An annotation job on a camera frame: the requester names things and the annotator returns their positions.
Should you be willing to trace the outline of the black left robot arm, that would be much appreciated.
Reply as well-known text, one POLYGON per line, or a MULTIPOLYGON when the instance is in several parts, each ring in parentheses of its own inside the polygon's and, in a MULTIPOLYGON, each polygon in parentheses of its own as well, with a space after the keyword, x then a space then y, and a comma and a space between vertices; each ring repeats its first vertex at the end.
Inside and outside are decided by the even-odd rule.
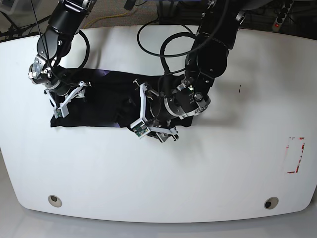
POLYGON ((214 80, 227 68, 227 57, 233 49, 238 28, 244 18, 244 1, 216 0, 209 3, 196 34, 180 32, 168 37, 160 48, 164 75, 158 81, 159 96, 153 101, 152 112, 160 120, 186 118, 204 112, 211 99, 208 96, 214 80), (166 62, 165 49, 172 40, 194 39, 185 52, 185 70, 175 76, 166 62))

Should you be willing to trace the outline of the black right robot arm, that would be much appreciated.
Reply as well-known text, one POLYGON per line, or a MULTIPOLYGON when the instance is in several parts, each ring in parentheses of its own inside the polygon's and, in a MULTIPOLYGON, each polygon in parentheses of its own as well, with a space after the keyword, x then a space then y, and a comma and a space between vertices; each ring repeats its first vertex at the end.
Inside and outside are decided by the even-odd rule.
POLYGON ((81 30, 95 0, 60 0, 49 18, 45 32, 37 42, 37 55, 29 68, 29 78, 34 84, 43 84, 57 96, 64 96, 79 88, 74 75, 84 68, 90 54, 90 43, 81 30), (86 44, 85 57, 77 69, 59 65, 71 49, 74 36, 79 34, 86 44))

